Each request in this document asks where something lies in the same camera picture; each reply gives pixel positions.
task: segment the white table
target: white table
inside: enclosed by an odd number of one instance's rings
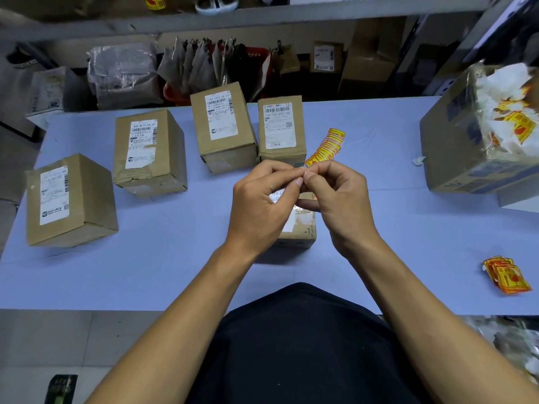
[[[347,133],[337,160],[367,176],[381,235],[416,275],[457,314],[539,314],[539,214],[504,210],[495,196],[431,193],[421,155],[419,120],[436,97],[304,103],[307,151],[329,128]],[[80,152],[111,169],[114,119],[142,110],[57,116],[37,167]],[[26,200],[0,264],[0,308],[163,310],[225,239],[232,185],[247,170],[213,176],[198,155],[191,108],[172,108],[185,133],[189,190],[139,199],[115,187],[120,231],[71,249],[25,243]],[[258,133],[258,110],[249,106]],[[294,282],[308,282],[379,313],[356,273],[334,250],[317,216],[307,251],[276,250],[253,265],[231,308]],[[515,259],[536,290],[505,296],[481,262]]]

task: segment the red plastic basket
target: red plastic basket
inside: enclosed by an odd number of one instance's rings
[[[268,58],[268,55],[271,54],[271,51],[265,48],[246,47],[245,50],[247,52],[247,55],[249,55],[252,58],[257,59],[260,66],[262,66],[264,61]],[[265,97],[264,92],[266,91],[268,82],[270,80],[270,75],[272,74],[272,72],[273,72],[273,57],[270,57],[268,72],[266,74],[266,85],[264,85],[264,88],[262,89],[262,92],[260,93],[260,98]],[[165,84],[165,87],[163,88],[163,94],[167,101],[172,102],[176,106],[191,106],[191,97],[182,95],[179,91],[175,90],[172,86],[170,86],[168,82]]]

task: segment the metal shelf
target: metal shelf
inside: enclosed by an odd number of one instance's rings
[[[491,0],[369,0],[293,6],[246,8],[205,17],[197,14],[72,21],[57,24],[33,22],[0,29],[0,40],[29,42],[58,39],[153,34],[234,27],[253,27],[327,20],[394,17],[485,11]]]

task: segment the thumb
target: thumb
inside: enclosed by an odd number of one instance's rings
[[[303,182],[311,190],[314,195],[324,201],[329,196],[335,194],[335,190],[328,184],[326,179],[322,176],[313,173],[312,171],[306,171],[303,176]]]

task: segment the hand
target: hand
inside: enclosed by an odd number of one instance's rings
[[[317,200],[298,200],[298,207],[322,213],[333,245],[342,256],[350,259],[358,246],[380,238],[365,176],[329,160],[313,164],[303,179],[302,191],[312,191]]]
[[[234,185],[225,245],[253,261],[277,240],[298,200],[306,168],[265,160]],[[270,194],[286,187],[276,203]]]

